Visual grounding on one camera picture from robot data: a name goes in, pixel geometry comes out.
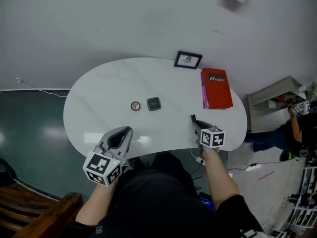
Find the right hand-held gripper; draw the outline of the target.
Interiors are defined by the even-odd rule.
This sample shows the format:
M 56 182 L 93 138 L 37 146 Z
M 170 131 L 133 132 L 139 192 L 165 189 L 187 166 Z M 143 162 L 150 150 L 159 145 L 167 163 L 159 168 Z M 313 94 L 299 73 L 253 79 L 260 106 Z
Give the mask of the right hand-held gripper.
M 225 131 L 215 127 L 212 128 L 207 122 L 201 120 L 192 121 L 194 132 L 198 136 L 196 143 L 198 146 L 208 148 L 219 148 L 225 143 Z

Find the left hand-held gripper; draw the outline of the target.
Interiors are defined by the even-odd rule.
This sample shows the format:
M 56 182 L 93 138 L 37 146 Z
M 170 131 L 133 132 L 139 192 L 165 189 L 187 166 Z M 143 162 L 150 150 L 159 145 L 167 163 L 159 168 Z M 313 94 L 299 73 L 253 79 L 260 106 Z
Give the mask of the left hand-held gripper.
M 132 137 L 131 127 L 118 127 L 105 133 L 84 162 L 83 170 L 87 178 L 106 187 L 114 184 L 123 173 L 125 155 L 129 151 Z

